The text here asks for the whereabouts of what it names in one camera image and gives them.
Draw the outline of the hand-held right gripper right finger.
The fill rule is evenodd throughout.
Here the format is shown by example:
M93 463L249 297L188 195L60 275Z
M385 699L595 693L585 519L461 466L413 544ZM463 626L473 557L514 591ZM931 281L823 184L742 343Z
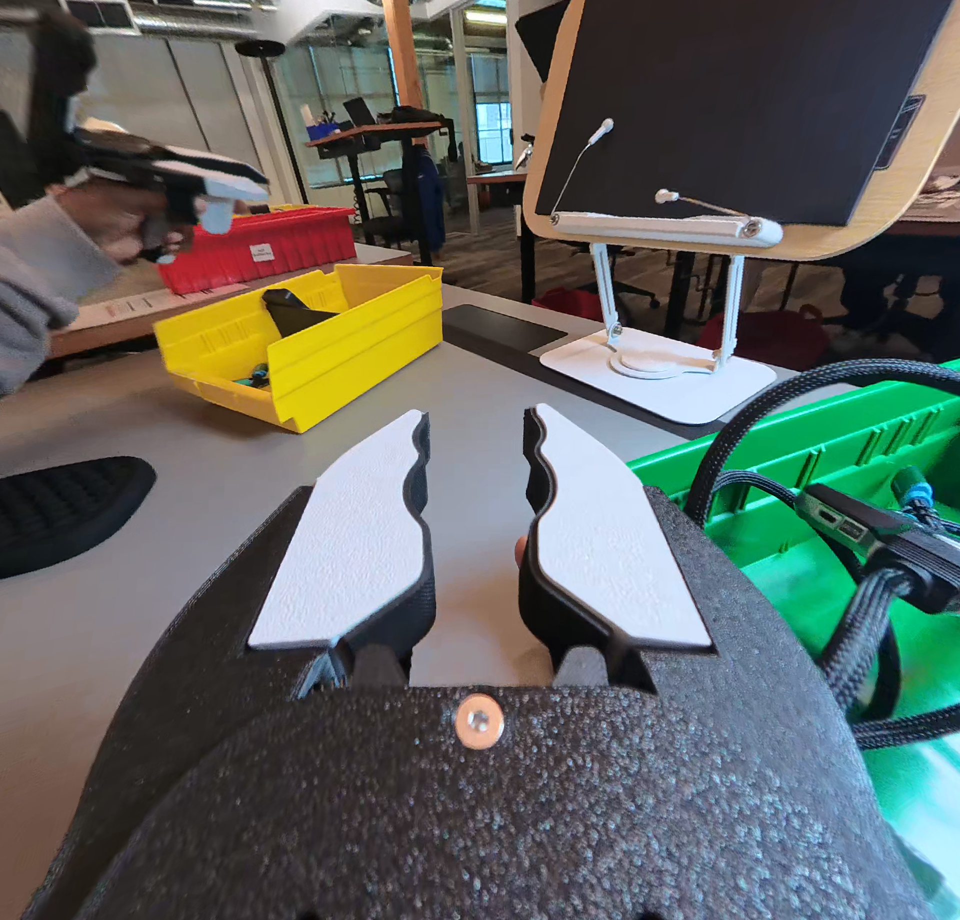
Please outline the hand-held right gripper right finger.
M594 651L606 682L654 695L643 654L709 653L713 639L642 482L546 403L523 415L526 499L518 608L557 674Z

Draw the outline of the black usb hub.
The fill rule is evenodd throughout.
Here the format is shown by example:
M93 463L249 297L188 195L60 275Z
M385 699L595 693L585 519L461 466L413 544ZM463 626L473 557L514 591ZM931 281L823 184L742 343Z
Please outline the black usb hub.
M339 316L337 311L309 307L288 288L267 288L261 300L282 338L293 337Z

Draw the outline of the yellow plastic bin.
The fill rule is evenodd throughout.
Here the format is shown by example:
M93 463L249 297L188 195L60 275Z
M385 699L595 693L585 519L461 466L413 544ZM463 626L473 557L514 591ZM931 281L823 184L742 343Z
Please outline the yellow plastic bin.
M286 338L261 295L238 294L157 322L174 385L212 405L304 434L438 346L440 266L339 264L283 280L338 317Z

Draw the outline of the green plastic bin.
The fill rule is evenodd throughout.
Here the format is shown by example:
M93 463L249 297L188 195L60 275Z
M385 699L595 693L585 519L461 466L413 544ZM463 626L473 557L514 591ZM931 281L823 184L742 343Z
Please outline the green plastic bin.
M895 474L916 467L943 518L958 522L958 398L905 383L865 386L775 413L755 425L726 463L799 490L821 482L869 504L897 506ZM773 496L735 487L717 495L706 535L818 655L855 590L816 534ZM958 614L894 603L900 663L893 719L958 716ZM937 918L958 918L959 737L867 751L884 817Z

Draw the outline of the silver usb hub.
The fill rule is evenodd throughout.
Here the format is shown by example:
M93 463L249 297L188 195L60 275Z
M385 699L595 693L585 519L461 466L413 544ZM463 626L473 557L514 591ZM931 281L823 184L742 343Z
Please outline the silver usb hub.
M898 596L914 608L958 615L959 541L952 528L931 526L820 483L798 493L794 510L828 542L852 553L865 574L896 573L902 587Z

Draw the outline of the person's left forearm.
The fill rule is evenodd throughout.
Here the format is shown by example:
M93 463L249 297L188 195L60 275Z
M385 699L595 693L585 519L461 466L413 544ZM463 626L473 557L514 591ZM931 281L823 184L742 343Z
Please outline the person's left forearm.
M78 302L120 272L47 196L2 217L1 395L14 394L42 365L51 332L78 316Z

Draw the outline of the person's left hand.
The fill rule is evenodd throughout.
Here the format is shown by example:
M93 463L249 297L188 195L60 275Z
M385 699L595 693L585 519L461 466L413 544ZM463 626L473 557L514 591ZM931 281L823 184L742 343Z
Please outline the person's left hand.
M168 215L162 190L94 178L45 192L117 266L132 266L144 249L174 256L193 245L195 227Z

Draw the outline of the red bin with white label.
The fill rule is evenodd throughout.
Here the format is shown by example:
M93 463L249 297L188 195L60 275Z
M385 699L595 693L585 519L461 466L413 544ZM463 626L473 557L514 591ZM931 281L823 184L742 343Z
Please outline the red bin with white label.
M355 255L352 215L345 207L300 206L236 216L224 234L198 227L190 249L160 264L159 275L186 295L335 264Z

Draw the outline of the black floor lamp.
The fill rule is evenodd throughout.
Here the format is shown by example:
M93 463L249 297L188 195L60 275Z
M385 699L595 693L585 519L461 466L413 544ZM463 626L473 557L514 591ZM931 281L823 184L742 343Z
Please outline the black floor lamp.
M277 89L272 68L272 62L285 53L286 46L284 43L276 40L249 38L235 42L234 50L239 56L246 59L258 60L260 63L261 71L264 74L269 89L270 101L273 106L278 129L282 135L291 170L294 174L294 180L296 182L298 194L302 203L307 205L309 204L309 198L305 180L300 170L296 149L293 145L290 131L286 122L286 117L282 107L282 99L280 98Z

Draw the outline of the black standing desk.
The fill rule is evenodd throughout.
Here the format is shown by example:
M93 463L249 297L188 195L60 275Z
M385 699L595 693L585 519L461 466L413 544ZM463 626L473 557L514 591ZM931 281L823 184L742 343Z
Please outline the black standing desk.
M307 146L318 152L318 158L332 160L346 158L353 184L356 212L360 230L367 244L381 239L387 246L401 247L414 243L420 255L419 262L432 266L424 225L421 198L418 189L415 145L426 147L426 138L434 133L448 138L447 159L452 165L460 158L454 121L430 110L397 106L374 119L366 102L357 97L343 104L351 116L351 123L342 123L334 131L330 124L308 127ZM401 165L382 174L385 186L374 191L380 195L385 213L371 216L367 193L361 182L358 158L379 151L386 144L399 144Z

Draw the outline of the blue jacket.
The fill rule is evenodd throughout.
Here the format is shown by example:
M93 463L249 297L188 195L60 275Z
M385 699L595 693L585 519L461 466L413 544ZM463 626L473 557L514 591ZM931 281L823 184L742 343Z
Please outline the blue jacket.
M435 254L447 241L444 183L426 146L414 145L413 155L425 236L430 252Z

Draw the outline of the red bag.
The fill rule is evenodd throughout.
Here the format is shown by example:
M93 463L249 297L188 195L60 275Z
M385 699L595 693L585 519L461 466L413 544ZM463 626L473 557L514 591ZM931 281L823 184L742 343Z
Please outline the red bag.
M821 362L830 349L831 338L818 307L800 310L740 312L734 355L752 362L808 371Z
M591 290L555 287L534 297L531 304L557 314L575 316L597 323L604 321L599 295Z

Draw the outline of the black mesh wrist rest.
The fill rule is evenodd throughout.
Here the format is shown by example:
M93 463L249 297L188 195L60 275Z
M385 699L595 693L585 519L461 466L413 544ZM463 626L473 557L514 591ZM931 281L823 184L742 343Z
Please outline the black mesh wrist rest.
M1 479L1 579L85 554L121 530L154 488L145 460L112 456Z

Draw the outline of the black board with wooden edge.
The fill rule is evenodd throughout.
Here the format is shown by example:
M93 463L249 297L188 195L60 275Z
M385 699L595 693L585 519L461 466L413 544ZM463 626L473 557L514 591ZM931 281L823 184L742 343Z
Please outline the black board with wooden edge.
M958 123L958 0L570 0L523 212L552 240L818 261Z

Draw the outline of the wooden post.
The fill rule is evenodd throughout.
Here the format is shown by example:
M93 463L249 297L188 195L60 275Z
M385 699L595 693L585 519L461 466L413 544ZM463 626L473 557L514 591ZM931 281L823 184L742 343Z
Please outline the wooden post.
M409 0L381 0L398 104L425 109Z

